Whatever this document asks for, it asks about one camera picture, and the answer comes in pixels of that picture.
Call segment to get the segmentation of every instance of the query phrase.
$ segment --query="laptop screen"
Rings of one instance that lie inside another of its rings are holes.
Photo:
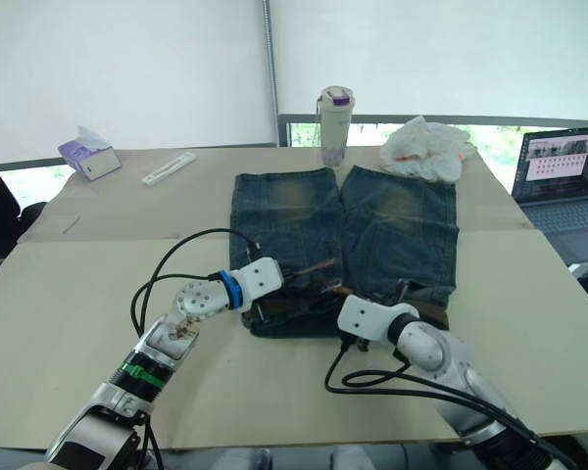
[[[512,197],[519,203],[588,198],[588,127],[525,134]]]

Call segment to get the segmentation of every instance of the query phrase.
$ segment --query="tissue box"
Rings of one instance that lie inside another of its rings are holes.
[[[59,153],[69,166],[92,181],[122,166],[112,147],[91,149],[71,140],[59,147]]]

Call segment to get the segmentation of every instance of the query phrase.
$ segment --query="green band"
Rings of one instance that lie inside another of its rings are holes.
[[[154,385],[160,389],[166,385],[166,383],[162,380],[146,372],[146,369],[144,369],[141,365],[132,365],[125,362],[122,364],[121,370],[135,379],[143,380],[144,382],[148,382],[150,385]]]

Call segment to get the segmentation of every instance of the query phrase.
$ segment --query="blue denim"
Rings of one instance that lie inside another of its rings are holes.
[[[246,317],[258,336],[336,335],[343,298],[324,292],[337,284],[387,305],[403,299],[446,307],[455,289],[453,185],[354,166],[340,195],[328,168],[240,174],[230,222],[258,241],[286,277],[334,259],[260,303],[269,306],[264,321]],[[245,243],[236,238],[230,244],[233,269],[248,263]]]

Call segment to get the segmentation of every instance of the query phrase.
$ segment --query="laptop keyboard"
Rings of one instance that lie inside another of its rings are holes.
[[[523,211],[536,228],[544,233],[588,228],[587,202],[524,208]]]

